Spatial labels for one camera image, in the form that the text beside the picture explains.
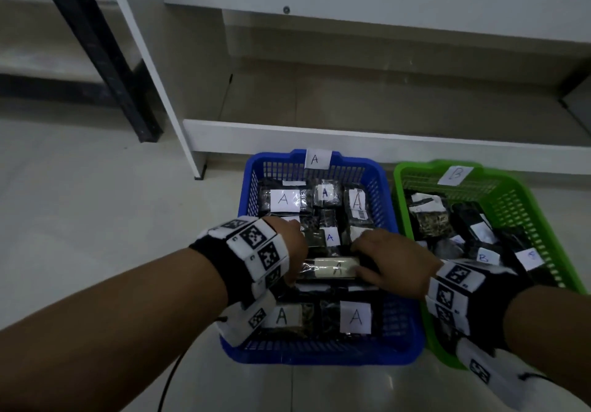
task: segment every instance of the person's left forearm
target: person's left forearm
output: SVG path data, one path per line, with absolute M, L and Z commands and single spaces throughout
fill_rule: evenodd
M 190 249 L 69 296 L 0 332 L 0 410 L 120 410 L 226 304 Z

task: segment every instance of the white floor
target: white floor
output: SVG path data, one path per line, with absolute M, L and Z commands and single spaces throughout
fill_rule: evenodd
M 195 181 L 168 127 L 139 144 L 120 111 L 0 100 L 0 327 L 189 244 L 235 216 L 243 165 L 211 162 Z M 591 289 L 591 190 L 536 183 L 543 212 Z M 155 410 L 166 373 L 127 411 Z M 587 410 L 545 381 L 527 410 Z M 506 410 L 476 377 L 429 351 L 405 367 L 252 366 L 213 329 L 177 371 L 165 411 Z

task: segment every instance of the black cable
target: black cable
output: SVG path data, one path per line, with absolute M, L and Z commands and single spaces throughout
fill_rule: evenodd
M 537 373 L 523 373 L 522 375 L 519 375 L 517 378 L 521 379 L 521 381 L 527 381 L 529 378 L 539 378 L 554 383 L 554 381 L 552 381 L 552 379 L 550 379 L 549 377 L 546 377 L 544 375 L 538 375 Z
M 182 360 L 183 356 L 185 356 L 186 353 L 187 353 L 187 350 L 185 350 L 181 353 L 181 356 L 179 356 L 179 358 L 177 359 L 177 362 L 174 363 L 174 367 L 170 371 L 170 374 L 168 375 L 168 379 L 166 380 L 166 385 L 164 386 L 164 390 L 162 390 L 162 395 L 160 395 L 160 403 L 158 405 L 158 412 L 162 412 L 162 406 L 164 406 L 164 399 L 166 398 L 166 392 L 168 392 L 168 386 L 170 386 L 170 381 L 172 381 L 173 376 L 174 376 L 174 372 L 177 371 L 177 368 L 179 367 L 179 364 L 181 363 L 181 360 Z

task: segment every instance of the basket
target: basket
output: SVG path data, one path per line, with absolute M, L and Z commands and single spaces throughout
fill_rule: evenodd
M 461 165 L 474 169 L 458 186 L 438 185 L 441 176 L 449 166 Z M 504 171 L 488 169 L 470 162 L 437 160 L 430 163 L 404 162 L 394 171 L 395 191 L 392 193 L 394 205 L 401 219 L 401 233 L 414 240 L 408 208 L 404 199 L 404 189 L 420 192 L 443 192 L 450 203 L 477 201 L 493 227 L 521 225 L 529 239 L 550 269 L 558 286 L 585 293 L 585 288 L 570 264 L 565 251 L 544 215 L 534 196 L 515 177 Z M 421 314 L 427 337 L 427 348 L 445 365 L 463 369 L 455 357 L 447 353 L 436 338 L 432 316 L 424 304 Z
M 263 153 L 252 156 L 244 169 L 238 215 L 258 213 L 258 180 L 331 178 L 362 183 L 367 188 L 373 220 L 377 227 L 398 232 L 386 174 L 380 166 L 365 158 L 345 158 L 333 152 L 327 170 L 304 169 L 305 150 L 291 154 Z M 355 342 L 247 341 L 232 348 L 221 338 L 222 348 L 234 361 L 243 364 L 289 365 L 404 365 L 414 361 L 425 346 L 418 302 L 386 295 L 382 337 L 366 336 Z

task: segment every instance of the person's left hand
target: person's left hand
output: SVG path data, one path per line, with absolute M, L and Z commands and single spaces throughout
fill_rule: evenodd
M 264 220 L 283 237 L 290 254 L 290 269 L 285 274 L 285 282 L 293 285 L 300 273 L 304 260 L 308 255 L 308 244 L 300 231 L 300 223 L 296 220 L 286 221 L 277 216 L 265 216 Z

